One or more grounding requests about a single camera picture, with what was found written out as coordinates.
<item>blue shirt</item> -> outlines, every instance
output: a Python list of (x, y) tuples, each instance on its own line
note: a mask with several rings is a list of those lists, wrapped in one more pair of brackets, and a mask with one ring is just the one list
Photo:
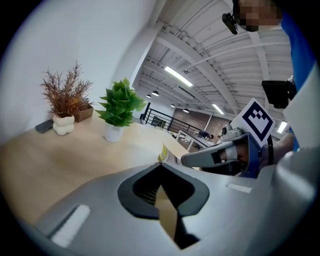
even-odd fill
[(209, 132), (207, 132), (207, 131), (205, 131), (205, 130), (201, 130), (201, 131), (199, 131), (199, 135), (201, 136), (201, 137), (203, 137), (203, 138), (209, 138), (210, 137), (210, 133)]
[[(286, 12), (283, 13), (281, 27), (290, 40), (293, 79), (298, 93), (316, 63), (316, 57), (300, 28)], [(289, 128), (289, 133), (293, 133), (291, 127)], [(298, 148), (298, 141), (294, 137), (293, 150), (297, 151)]]

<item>person in background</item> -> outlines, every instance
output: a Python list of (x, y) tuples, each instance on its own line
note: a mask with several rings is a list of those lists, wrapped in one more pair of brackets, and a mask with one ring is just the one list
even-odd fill
[[(285, 11), (272, 0), (233, 0), (233, 14), (238, 23), (248, 31), (262, 31), (281, 25), (291, 45), (291, 60), (296, 91), (303, 87), (309, 73), (317, 65), (316, 57), (302, 31)], [(289, 132), (273, 146), (273, 164), (288, 152), (297, 151), (299, 144), (294, 131)], [(237, 145), (238, 159), (248, 161), (248, 146)], [(268, 165), (269, 151), (264, 147), (260, 168)]]
[(199, 135), (198, 136), (201, 137), (201, 138), (204, 138), (206, 140), (206, 139), (210, 138), (211, 135), (210, 135), (209, 132), (207, 132), (205, 130), (201, 130), (201, 131), (199, 131)]
[(214, 136), (213, 134), (210, 135), (210, 140), (211, 140), (210, 142), (212, 142), (212, 143), (214, 142), (214, 137), (215, 137), (215, 136)]

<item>white sticker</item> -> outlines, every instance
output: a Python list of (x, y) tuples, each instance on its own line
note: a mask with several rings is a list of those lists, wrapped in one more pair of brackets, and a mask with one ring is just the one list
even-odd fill
[(231, 122), (233, 129), (240, 128), (245, 133), (251, 133), (262, 148), (275, 127), (275, 121), (262, 105), (252, 98), (245, 108)]
[(233, 183), (229, 183), (228, 185), (226, 185), (228, 188), (231, 188), (233, 190), (238, 190), (240, 192), (243, 192), (243, 193), (250, 193), (251, 190), (252, 190), (252, 187), (247, 187), (247, 186), (241, 186), (241, 185), (238, 185), (238, 184), (233, 184)]
[(56, 231), (54, 236), (51, 238), (52, 242), (63, 248), (67, 248), (88, 218), (89, 213), (89, 206), (80, 204), (72, 213), (72, 215), (66, 220), (63, 226)]

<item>cardboard box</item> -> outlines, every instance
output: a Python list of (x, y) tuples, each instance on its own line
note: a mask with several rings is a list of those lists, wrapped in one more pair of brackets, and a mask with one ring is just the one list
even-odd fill
[(77, 122), (77, 123), (80, 123), (81, 121), (92, 117), (93, 113), (94, 113), (94, 108), (91, 105), (89, 105), (87, 109), (73, 114), (74, 115), (74, 121)]
[(155, 207), (159, 210), (159, 221), (165, 232), (175, 240), (178, 212), (160, 186), (155, 198)]

